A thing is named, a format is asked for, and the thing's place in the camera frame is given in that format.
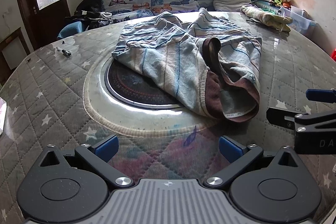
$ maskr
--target rolled cloth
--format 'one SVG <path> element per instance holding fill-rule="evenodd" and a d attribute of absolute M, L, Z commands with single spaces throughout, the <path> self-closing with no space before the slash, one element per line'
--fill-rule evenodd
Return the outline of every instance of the rolled cloth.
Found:
<path fill-rule="evenodd" d="M 261 38 L 204 8 L 194 22 L 164 12 L 126 25 L 112 56 L 197 114 L 243 122 L 258 112 Z"/>
<path fill-rule="evenodd" d="M 256 7 L 243 5 L 241 7 L 241 12 L 245 15 L 259 19 L 263 24 L 269 27 L 273 27 L 274 29 L 278 29 L 284 32 L 290 32 L 291 29 L 286 24 L 291 24 L 293 19 L 290 17 L 282 17 L 278 15 L 274 15 L 263 10 L 260 10 Z"/>

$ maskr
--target plastic storage bin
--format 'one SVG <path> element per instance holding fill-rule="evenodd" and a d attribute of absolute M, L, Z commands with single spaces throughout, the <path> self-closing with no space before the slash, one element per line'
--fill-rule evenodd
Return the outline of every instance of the plastic storage bin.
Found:
<path fill-rule="evenodd" d="M 298 31 L 307 38 L 311 38 L 316 22 L 313 20 L 306 19 L 298 14 L 295 14 L 293 11 L 290 11 L 284 7 L 281 9 L 281 15 L 290 17 L 293 19 L 293 23 L 289 24 L 294 30 Z"/>

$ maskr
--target quilted tablecloth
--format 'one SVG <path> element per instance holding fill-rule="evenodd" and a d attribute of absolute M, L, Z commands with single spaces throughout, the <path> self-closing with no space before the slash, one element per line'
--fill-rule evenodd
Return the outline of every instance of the quilted tablecloth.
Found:
<path fill-rule="evenodd" d="M 256 143 L 265 150 L 293 145 L 293 132 L 270 125 L 268 107 L 316 113 L 334 105 L 310 102 L 308 88 L 336 87 L 336 63 L 318 46 L 292 30 L 281 33 L 246 22 L 240 13 L 213 12 L 225 16 L 251 34 L 262 37 L 260 110 L 250 122 L 225 122 L 193 133 L 167 136 L 118 134 L 120 148 L 109 162 L 121 172 L 139 178 L 198 178 L 201 181 L 228 162 L 218 150 L 218 137 L 229 135 L 242 144 Z M 197 13 L 179 14 L 192 21 Z M 114 134 L 86 113 L 83 107 L 85 77 L 106 48 L 116 44 L 122 22 L 83 32 L 31 53 L 18 66 L 0 97 L 8 105 L 4 132 L 0 136 L 0 224 L 21 223 L 16 190 L 43 148 L 52 143 L 72 149 L 94 144 Z M 66 58 L 56 46 L 72 52 Z M 334 155 L 303 155 L 302 160 L 317 181 L 322 202 L 315 220 L 322 220 L 336 201 Z"/>

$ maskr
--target star pattern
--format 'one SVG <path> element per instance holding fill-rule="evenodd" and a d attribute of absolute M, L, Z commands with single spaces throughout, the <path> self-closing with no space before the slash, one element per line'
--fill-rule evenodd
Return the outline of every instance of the star pattern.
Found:
<path fill-rule="evenodd" d="M 88 66 L 88 65 L 90 65 L 90 61 L 88 61 L 88 62 L 85 61 L 85 62 L 82 64 L 82 67 L 85 68 L 85 67 Z"/>
<path fill-rule="evenodd" d="M 331 180 L 329 179 L 329 172 L 326 175 L 323 174 L 323 180 L 324 180 L 323 185 L 327 186 L 329 189 L 331 183 Z"/>
<path fill-rule="evenodd" d="M 311 114 L 311 109 L 308 105 L 304 106 L 304 109 L 308 114 Z"/>
<path fill-rule="evenodd" d="M 93 138 L 94 140 L 97 139 L 96 135 L 97 130 L 92 130 L 91 127 L 89 127 L 87 132 L 84 132 L 84 135 L 86 135 L 86 140 Z"/>
<path fill-rule="evenodd" d="M 48 124 L 48 122 L 50 121 L 51 117 L 49 117 L 49 115 L 47 114 L 46 117 L 44 119 L 42 119 L 43 123 L 42 123 L 42 126 L 44 124 Z"/>
<path fill-rule="evenodd" d="M 283 109 L 287 109 L 286 105 L 284 102 L 281 102 L 279 100 L 277 100 L 277 105 L 275 107 L 279 107 L 279 108 L 283 108 Z"/>
<path fill-rule="evenodd" d="M 7 218 L 6 210 L 5 210 L 5 209 L 1 209 L 1 213 L 2 213 L 2 217 L 3 217 L 3 219 L 5 220 L 5 222 L 7 222 L 7 221 L 6 221 L 6 218 Z"/>

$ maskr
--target circular cap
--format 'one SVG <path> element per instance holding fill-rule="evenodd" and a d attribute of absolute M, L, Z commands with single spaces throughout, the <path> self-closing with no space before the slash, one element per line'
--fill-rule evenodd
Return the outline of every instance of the circular cap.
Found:
<path fill-rule="evenodd" d="M 211 177 L 207 179 L 207 183 L 210 185 L 220 185 L 223 183 L 223 180 L 219 177 Z"/>
<path fill-rule="evenodd" d="M 71 179 L 53 179 L 41 187 L 42 195 L 50 200 L 67 200 L 79 192 L 79 184 Z"/>
<path fill-rule="evenodd" d="M 272 200 L 288 200 L 295 197 L 296 186 L 284 179 L 268 179 L 261 182 L 258 186 L 259 192 Z"/>
<path fill-rule="evenodd" d="M 132 182 L 132 180 L 128 177 L 119 177 L 115 180 L 116 184 L 119 184 L 119 185 L 122 185 L 122 186 L 128 185 L 131 182 Z"/>
<path fill-rule="evenodd" d="M 299 127 L 297 129 L 298 132 L 305 132 L 306 131 L 306 128 L 305 127 Z"/>

